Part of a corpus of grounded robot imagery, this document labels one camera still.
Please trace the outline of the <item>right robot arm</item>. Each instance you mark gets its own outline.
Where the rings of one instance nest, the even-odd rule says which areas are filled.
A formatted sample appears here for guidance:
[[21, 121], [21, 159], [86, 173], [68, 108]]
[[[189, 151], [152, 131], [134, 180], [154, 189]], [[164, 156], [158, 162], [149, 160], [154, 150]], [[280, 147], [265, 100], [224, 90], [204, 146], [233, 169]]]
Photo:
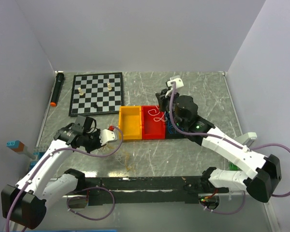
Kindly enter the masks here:
[[178, 133], [218, 153], [239, 168], [239, 171], [208, 168], [201, 181], [205, 192], [210, 193], [219, 188], [236, 189], [246, 191], [259, 202], [269, 201], [281, 180], [278, 157], [267, 157], [255, 152], [224, 134], [198, 115], [198, 105], [191, 96], [171, 94], [168, 89], [163, 89], [155, 96], [159, 110], [169, 113], [170, 121]]

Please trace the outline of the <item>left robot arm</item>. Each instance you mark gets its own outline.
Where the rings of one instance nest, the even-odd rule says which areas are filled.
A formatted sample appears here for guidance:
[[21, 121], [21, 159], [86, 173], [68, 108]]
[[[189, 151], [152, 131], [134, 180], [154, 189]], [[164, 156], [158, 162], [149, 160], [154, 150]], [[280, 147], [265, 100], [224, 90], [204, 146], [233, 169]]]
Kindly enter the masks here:
[[85, 175], [77, 170], [66, 171], [54, 183], [50, 183], [60, 165], [73, 152], [90, 155], [116, 136], [109, 130], [97, 128], [95, 119], [77, 116], [74, 123], [59, 129], [49, 148], [21, 180], [6, 185], [1, 191], [2, 215], [6, 219], [5, 231], [15, 222], [23, 229], [35, 229], [44, 219], [53, 201], [69, 192], [81, 194], [86, 188]]

